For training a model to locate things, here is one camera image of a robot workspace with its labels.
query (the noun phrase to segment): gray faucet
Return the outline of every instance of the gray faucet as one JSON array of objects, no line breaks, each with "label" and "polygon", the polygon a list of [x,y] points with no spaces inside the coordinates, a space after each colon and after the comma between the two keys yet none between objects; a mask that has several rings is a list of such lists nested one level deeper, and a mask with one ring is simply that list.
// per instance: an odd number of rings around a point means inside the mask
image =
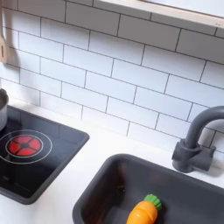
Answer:
[{"label": "gray faucet", "polygon": [[179,172],[192,172],[194,168],[208,171],[213,162],[215,147],[203,149],[198,141],[202,130],[212,121],[224,119],[224,106],[209,108],[192,121],[185,139],[177,143],[172,155],[172,165]]}]

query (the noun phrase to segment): wooden utensil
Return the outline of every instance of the wooden utensil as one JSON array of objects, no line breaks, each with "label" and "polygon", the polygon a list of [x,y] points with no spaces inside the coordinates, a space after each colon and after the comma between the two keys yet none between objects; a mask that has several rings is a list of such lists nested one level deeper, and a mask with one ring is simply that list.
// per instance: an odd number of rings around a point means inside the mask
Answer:
[{"label": "wooden utensil", "polygon": [[3,30],[3,6],[2,0],[0,0],[0,62],[7,63],[7,44],[4,38],[4,30]]}]

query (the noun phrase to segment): gray pot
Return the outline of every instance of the gray pot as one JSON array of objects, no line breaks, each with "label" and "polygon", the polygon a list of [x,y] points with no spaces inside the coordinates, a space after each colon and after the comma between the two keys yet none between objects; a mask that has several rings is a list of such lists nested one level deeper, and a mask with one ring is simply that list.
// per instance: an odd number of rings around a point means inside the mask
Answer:
[{"label": "gray pot", "polygon": [[2,130],[7,123],[7,105],[9,97],[4,89],[0,89],[0,130]]}]

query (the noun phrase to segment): burner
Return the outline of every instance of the burner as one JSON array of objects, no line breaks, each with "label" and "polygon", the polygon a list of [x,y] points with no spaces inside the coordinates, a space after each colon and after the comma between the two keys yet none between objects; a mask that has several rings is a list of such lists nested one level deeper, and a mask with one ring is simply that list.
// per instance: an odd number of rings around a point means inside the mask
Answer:
[{"label": "burner", "polygon": [[0,144],[5,145],[5,153],[0,157],[17,165],[36,163],[47,157],[53,147],[47,135],[29,129],[13,131],[3,136]]},{"label": "burner", "polygon": [[6,150],[14,157],[28,158],[40,153],[43,146],[36,136],[15,136],[6,144]]}]

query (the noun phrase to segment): red burner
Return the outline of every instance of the red burner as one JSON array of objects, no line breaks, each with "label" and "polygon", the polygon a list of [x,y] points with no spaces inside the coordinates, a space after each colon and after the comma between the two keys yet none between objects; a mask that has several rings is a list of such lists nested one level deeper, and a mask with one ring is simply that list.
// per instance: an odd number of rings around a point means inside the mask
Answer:
[{"label": "red burner", "polygon": [[31,157],[41,149],[41,142],[34,136],[16,136],[8,144],[11,154],[18,157]]}]

